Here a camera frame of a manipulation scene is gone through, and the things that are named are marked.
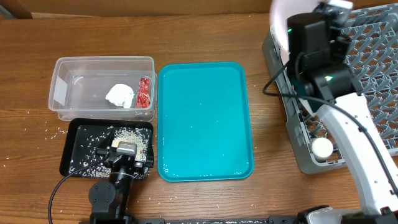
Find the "white tissue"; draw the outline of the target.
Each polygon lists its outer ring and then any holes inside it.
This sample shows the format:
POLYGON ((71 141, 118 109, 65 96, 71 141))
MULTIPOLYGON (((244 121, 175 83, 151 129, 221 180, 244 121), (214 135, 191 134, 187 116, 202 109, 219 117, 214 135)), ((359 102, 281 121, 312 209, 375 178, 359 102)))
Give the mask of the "white tissue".
POLYGON ((105 96, 105 99, 115 106, 127 109, 131 107, 134 95, 134 90, 131 87, 125 84, 115 84, 105 96))

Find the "white cup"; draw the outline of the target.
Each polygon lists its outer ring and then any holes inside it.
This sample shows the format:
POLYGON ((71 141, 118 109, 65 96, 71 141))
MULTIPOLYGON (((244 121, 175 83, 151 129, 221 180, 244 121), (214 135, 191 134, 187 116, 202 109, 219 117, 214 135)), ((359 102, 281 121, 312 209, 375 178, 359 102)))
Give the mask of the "white cup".
POLYGON ((327 138, 313 138, 310 141, 310 150, 315 159, 324 161, 333 153, 333 144, 327 138))

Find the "red foil wrapper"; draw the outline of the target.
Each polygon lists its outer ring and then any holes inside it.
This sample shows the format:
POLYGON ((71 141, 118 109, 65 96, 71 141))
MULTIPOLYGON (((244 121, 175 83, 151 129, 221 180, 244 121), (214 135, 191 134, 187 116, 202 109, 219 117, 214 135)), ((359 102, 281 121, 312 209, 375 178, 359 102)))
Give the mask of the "red foil wrapper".
POLYGON ((148 78, 140 79, 136 108, 147 108, 150 105, 149 84, 150 80, 148 78))

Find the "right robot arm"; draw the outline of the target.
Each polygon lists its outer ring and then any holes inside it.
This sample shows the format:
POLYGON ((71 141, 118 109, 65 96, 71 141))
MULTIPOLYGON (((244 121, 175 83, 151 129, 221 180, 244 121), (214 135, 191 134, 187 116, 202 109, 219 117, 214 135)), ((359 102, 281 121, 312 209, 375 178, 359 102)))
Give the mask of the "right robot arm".
POLYGON ((287 19, 288 75, 332 134, 354 179, 360 210, 329 206, 298 215, 303 223, 397 223, 397 166, 381 139, 362 86, 344 63, 351 39, 347 17, 305 12, 287 19))

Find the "white round plate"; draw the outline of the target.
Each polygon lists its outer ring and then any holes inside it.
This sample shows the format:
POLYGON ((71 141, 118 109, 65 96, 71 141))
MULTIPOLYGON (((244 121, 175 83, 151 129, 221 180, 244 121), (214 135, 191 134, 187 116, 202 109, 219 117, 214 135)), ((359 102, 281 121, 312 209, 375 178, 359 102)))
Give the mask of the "white round plate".
POLYGON ((298 100, 304 106, 311 116, 317 115, 317 109, 312 109, 308 100, 303 99, 305 91, 303 85, 297 78, 299 69, 299 56, 297 54, 290 54, 289 49, 289 26, 287 19, 296 14, 312 12, 318 5, 317 0, 275 0, 271 3, 270 22, 274 34, 274 38, 280 47, 280 56, 283 63, 286 63, 293 57, 288 66, 287 73, 290 76, 289 80, 294 87, 295 94, 300 96, 298 100))

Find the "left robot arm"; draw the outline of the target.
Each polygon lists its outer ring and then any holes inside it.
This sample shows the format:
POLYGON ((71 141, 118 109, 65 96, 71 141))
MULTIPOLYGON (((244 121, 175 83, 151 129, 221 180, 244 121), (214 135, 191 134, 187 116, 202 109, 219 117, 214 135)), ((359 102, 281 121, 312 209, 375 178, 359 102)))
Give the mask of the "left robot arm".
POLYGON ((127 212, 129 193, 134 180, 145 178, 154 166, 154 152, 149 146, 139 150, 133 142, 121 141, 112 145, 115 130, 96 148, 104 157, 103 165, 111 169, 109 179, 95 183, 88 194, 91 203, 90 223, 138 223, 134 215, 127 212))

